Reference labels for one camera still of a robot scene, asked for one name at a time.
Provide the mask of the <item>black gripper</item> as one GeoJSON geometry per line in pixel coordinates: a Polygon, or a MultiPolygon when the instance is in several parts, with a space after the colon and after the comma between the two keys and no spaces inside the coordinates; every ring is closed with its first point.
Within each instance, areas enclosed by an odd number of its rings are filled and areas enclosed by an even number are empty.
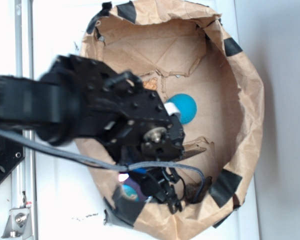
{"type": "Polygon", "coordinates": [[[181,197],[175,190],[175,184],[184,183],[174,168],[167,167],[142,167],[127,173],[120,173],[118,180],[122,185],[131,186],[136,190],[139,202],[149,198],[160,204],[167,204],[171,214],[183,210],[181,197]]]}

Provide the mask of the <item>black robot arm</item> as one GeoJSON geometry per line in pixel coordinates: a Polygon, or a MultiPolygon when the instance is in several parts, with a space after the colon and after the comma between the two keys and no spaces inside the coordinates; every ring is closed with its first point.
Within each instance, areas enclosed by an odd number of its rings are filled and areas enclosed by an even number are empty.
{"type": "Polygon", "coordinates": [[[131,71],[117,73],[101,61],[59,56],[40,80],[0,75],[0,136],[25,144],[15,130],[33,130],[51,146],[94,139],[114,164],[79,156],[94,168],[130,173],[144,195],[182,209],[169,162],[184,153],[181,114],[145,89],[131,71]]]}

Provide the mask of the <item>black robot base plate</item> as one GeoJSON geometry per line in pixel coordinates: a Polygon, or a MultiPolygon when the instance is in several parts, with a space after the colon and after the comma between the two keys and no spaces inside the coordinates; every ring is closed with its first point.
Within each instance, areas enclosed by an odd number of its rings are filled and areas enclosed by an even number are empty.
{"type": "Polygon", "coordinates": [[[0,185],[24,158],[21,144],[0,136],[0,185]]]}

